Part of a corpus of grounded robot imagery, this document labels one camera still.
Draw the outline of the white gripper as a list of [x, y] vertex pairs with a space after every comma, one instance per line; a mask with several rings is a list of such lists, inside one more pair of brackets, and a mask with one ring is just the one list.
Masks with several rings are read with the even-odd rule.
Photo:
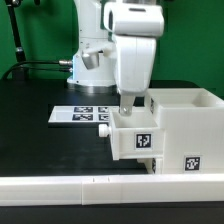
[[107, 2], [103, 23], [112, 41], [98, 43], [81, 53], [87, 69], [99, 66], [99, 51], [116, 60], [114, 77], [120, 98], [120, 114], [130, 116], [135, 97], [148, 89], [157, 39], [163, 35], [162, 7], [154, 4]]

